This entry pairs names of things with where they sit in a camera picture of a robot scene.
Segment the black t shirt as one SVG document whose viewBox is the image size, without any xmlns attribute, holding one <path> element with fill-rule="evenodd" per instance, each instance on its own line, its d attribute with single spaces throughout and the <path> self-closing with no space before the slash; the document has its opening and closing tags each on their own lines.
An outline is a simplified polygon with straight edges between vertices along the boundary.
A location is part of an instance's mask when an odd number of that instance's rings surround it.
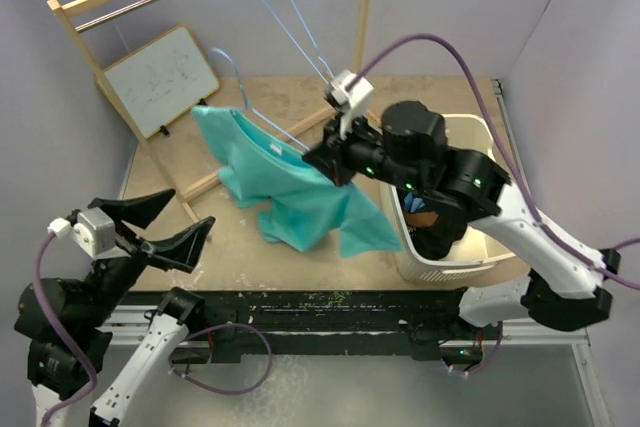
<svg viewBox="0 0 640 427">
<path fill-rule="evenodd" d="M 412 192 L 402 194 L 401 206 L 412 245 L 425 259 L 445 258 L 466 233 L 466 224 L 426 211 L 424 201 Z"/>
</svg>

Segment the blue hanger of black shirt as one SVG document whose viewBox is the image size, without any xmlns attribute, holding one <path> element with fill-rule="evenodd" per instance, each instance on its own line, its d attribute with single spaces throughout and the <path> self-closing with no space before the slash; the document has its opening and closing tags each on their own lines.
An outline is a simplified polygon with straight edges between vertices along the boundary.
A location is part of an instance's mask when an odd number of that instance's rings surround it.
<svg viewBox="0 0 640 427">
<path fill-rule="evenodd" d="M 300 57 L 314 74 L 328 85 L 334 77 L 334 69 L 324 55 L 296 0 L 259 1 Z"/>
</svg>

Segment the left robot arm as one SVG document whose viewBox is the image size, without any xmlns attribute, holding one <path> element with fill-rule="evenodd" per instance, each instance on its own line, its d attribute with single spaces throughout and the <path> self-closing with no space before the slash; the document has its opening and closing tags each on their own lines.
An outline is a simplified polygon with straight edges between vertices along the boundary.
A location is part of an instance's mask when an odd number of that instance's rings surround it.
<svg viewBox="0 0 640 427">
<path fill-rule="evenodd" d="M 202 297 L 175 287 L 155 308 L 143 340 L 124 370 L 91 399 L 113 338 L 103 331 L 112 313 L 148 267 L 192 272 L 215 218 L 149 241 L 138 235 L 175 195 L 166 189 L 125 200 L 93 199 L 86 208 L 54 219 L 39 247 L 34 279 L 18 301 L 16 332 L 29 341 L 27 378 L 39 426 L 121 426 L 136 398 L 167 366 L 174 349 L 202 334 Z M 44 278 L 41 265 L 55 239 L 68 238 L 91 259 L 83 279 Z"/>
</svg>

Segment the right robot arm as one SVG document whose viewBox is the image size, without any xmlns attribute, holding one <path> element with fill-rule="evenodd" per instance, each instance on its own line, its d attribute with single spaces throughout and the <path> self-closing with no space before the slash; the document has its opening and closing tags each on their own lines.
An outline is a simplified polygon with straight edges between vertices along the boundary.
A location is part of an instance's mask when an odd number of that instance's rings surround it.
<svg viewBox="0 0 640 427">
<path fill-rule="evenodd" d="M 427 211 L 489 235 L 529 266 L 515 280 L 467 289 L 444 316 L 452 336 L 467 338 L 511 319 L 531 318 L 562 332 L 608 319 L 613 296 L 603 283 L 616 273 L 619 253 L 551 231 L 489 155 L 449 146 L 442 115 L 402 101 L 384 110 L 379 130 L 356 120 L 346 135 L 339 132 L 341 119 L 325 125 L 321 141 L 303 156 L 307 164 L 337 186 L 362 174 L 410 191 Z"/>
</svg>

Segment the teal t shirt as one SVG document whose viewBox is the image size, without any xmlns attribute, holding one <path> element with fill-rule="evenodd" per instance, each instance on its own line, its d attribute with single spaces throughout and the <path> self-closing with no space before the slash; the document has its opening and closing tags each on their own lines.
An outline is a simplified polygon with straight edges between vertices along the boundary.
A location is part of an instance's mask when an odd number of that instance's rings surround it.
<svg viewBox="0 0 640 427">
<path fill-rule="evenodd" d="M 236 205 L 270 203 L 257 214 L 265 241 L 307 252 L 336 230 L 343 258 L 402 249 L 387 216 L 357 185 L 335 186 L 305 163 L 301 152 L 238 109 L 195 106 L 191 113 L 212 156 L 222 164 L 219 180 Z"/>
</svg>

